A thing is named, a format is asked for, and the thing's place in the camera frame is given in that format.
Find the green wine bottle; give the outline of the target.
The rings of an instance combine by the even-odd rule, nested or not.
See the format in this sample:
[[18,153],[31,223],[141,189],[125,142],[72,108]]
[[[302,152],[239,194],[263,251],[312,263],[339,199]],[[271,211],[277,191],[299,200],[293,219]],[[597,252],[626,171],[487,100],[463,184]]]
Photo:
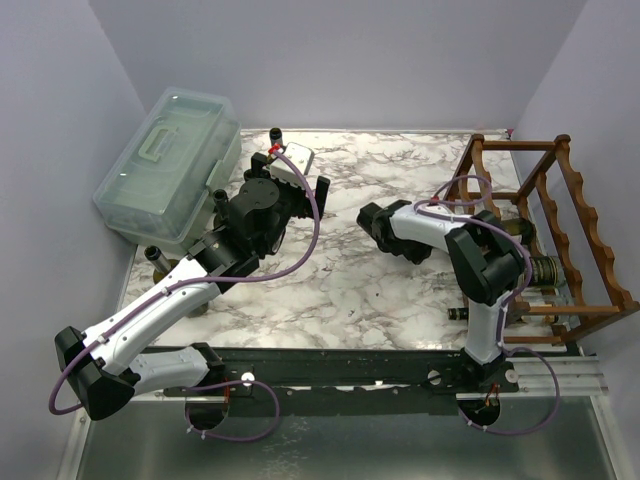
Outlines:
[[522,217],[504,220],[502,225],[509,235],[518,239],[522,244],[529,244],[535,234],[532,222]]
[[[159,283],[178,265],[177,259],[168,258],[164,255],[161,249],[157,246],[148,246],[144,249],[144,256],[148,262],[150,262],[154,268],[152,273],[152,280],[154,284]],[[203,316],[209,308],[209,303],[203,303],[194,310],[192,310],[187,317],[197,318]]]
[[269,140],[272,146],[283,145],[283,133],[278,127],[273,127],[269,131]]

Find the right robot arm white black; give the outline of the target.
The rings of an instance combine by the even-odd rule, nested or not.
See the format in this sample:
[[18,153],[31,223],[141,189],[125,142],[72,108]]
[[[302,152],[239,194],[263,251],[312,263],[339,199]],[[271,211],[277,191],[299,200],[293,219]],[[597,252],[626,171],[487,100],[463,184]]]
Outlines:
[[434,249],[448,254],[457,284],[468,300],[467,337],[458,376],[480,392],[496,380],[504,361],[503,327],[508,304],[531,262],[524,247],[489,211],[457,215],[436,202],[369,203],[357,224],[379,250],[418,265]]

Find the translucent plastic storage box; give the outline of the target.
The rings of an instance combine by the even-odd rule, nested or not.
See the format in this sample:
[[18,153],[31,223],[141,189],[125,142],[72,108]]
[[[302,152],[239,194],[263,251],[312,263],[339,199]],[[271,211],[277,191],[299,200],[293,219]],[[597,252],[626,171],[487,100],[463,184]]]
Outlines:
[[185,254],[239,161],[240,131],[228,98],[165,90],[93,195],[106,226],[134,244]]

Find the dark green bottle middle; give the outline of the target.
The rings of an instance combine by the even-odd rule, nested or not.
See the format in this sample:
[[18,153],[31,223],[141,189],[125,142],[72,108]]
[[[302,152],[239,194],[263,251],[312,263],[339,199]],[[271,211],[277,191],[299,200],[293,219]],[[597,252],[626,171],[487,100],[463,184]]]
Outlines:
[[217,189],[212,194],[215,204],[215,218],[218,222],[226,222],[229,215],[229,198],[224,189]]

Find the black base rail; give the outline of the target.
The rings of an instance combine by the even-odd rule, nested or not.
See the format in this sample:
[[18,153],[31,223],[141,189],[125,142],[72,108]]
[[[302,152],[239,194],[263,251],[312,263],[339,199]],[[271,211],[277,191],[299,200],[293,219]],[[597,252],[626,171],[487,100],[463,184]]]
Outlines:
[[270,386],[284,416],[454,415],[456,397],[515,393],[514,365],[486,367],[456,350],[219,348],[214,382],[251,373]]

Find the clear glass wine bottle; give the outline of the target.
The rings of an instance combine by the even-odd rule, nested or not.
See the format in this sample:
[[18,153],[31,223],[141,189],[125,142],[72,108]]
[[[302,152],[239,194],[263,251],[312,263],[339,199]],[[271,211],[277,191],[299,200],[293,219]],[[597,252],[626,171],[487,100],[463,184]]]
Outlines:
[[574,300],[564,267],[557,256],[532,256],[532,277],[522,298],[535,305],[567,306]]

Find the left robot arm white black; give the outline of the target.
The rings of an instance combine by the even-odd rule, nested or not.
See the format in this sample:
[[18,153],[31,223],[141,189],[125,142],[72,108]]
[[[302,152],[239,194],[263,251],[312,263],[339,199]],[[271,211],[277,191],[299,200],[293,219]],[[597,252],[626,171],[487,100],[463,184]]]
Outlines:
[[277,253],[288,222],[314,222],[310,248],[317,244],[331,181],[318,176],[314,186],[294,162],[275,147],[270,156],[256,153],[245,182],[230,197],[213,194],[214,229],[198,240],[174,268],[145,294],[97,325],[80,331],[61,330],[54,339],[61,375],[49,397],[49,411],[65,415],[56,405],[68,384],[79,407],[93,420],[121,410],[134,397],[167,388],[214,393],[223,363],[206,345],[147,353],[153,340],[197,307],[237,284],[283,278],[306,263],[311,250],[290,267],[258,276],[259,264]]

